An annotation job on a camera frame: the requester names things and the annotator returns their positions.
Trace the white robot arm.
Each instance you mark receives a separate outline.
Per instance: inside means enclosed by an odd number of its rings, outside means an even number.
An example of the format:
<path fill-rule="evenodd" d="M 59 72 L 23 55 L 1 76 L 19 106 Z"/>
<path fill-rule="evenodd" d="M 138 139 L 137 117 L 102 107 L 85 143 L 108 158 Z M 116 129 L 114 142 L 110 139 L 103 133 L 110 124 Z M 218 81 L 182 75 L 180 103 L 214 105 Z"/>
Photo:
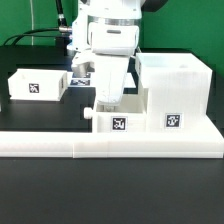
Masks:
<path fill-rule="evenodd" d="M 168 0 L 79 0 L 72 23 L 71 68 L 82 77 L 93 68 L 95 102 L 106 110 L 119 106 L 128 65 L 139 44 L 142 14 L 156 12 Z"/>

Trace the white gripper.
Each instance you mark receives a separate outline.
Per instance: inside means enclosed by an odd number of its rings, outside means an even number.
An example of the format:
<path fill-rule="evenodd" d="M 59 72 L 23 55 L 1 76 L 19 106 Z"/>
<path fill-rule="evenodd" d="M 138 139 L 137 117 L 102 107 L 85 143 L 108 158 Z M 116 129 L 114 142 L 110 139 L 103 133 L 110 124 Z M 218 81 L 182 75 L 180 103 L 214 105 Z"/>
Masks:
<path fill-rule="evenodd" d="M 129 56 L 81 52 L 72 59 L 71 68 L 78 77 L 83 77 L 91 65 L 95 70 L 96 102 L 104 105 L 104 112 L 115 112 L 123 96 L 129 59 Z"/>

